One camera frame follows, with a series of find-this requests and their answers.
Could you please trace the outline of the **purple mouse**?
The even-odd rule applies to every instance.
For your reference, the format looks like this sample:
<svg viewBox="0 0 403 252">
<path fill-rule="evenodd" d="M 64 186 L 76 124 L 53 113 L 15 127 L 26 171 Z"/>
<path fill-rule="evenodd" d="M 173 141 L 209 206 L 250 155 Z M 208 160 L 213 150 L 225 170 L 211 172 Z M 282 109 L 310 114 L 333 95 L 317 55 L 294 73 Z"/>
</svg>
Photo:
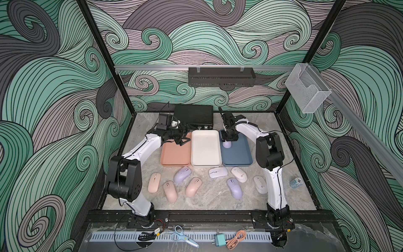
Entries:
<svg viewBox="0 0 403 252">
<path fill-rule="evenodd" d="M 184 182 L 186 178 L 188 178 L 192 173 L 192 170 L 189 167 L 182 167 L 179 171 L 174 175 L 173 181 L 175 184 L 181 184 Z"/>
<path fill-rule="evenodd" d="M 239 181 L 236 178 L 229 178 L 227 180 L 227 185 L 233 198 L 237 200 L 242 199 L 243 192 L 241 186 L 239 185 Z"/>
<path fill-rule="evenodd" d="M 231 141 L 223 141 L 222 145 L 224 148 L 229 149 L 232 147 L 232 142 Z"/>
</svg>

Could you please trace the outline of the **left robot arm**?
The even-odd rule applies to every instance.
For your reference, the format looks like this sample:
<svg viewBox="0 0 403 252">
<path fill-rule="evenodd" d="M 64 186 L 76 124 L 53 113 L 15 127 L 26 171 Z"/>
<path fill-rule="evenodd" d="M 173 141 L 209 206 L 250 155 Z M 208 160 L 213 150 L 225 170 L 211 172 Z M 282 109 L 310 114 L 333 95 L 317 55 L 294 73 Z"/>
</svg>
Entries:
<svg viewBox="0 0 403 252">
<path fill-rule="evenodd" d="M 142 226 L 152 225 L 155 220 L 155 208 L 142 193 L 141 165 L 167 142 L 174 142 L 179 146 L 190 142 L 187 137 L 190 131 L 191 127 L 182 122 L 176 126 L 155 125 L 131 151 L 122 156 L 114 156 L 109 161 L 105 181 L 106 193 L 117 199 L 119 204 L 128 206 Z"/>
</svg>

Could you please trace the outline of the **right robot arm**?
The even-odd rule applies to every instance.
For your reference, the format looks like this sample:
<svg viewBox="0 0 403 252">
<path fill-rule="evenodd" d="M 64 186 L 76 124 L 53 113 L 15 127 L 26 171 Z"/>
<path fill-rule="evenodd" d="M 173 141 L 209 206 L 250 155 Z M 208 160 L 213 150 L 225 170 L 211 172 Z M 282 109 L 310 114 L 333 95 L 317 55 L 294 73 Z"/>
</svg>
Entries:
<svg viewBox="0 0 403 252">
<path fill-rule="evenodd" d="M 290 218 L 290 208 L 285 199 L 282 182 L 284 167 L 284 151 L 280 136 L 275 130 L 262 131 L 255 123 L 250 122 L 244 115 L 233 115 L 219 108 L 224 129 L 221 130 L 221 142 L 224 148 L 230 148 L 243 134 L 256 145 L 255 157 L 263 169 L 268 188 L 268 223 L 274 227 L 286 229 L 285 222 Z"/>
</svg>

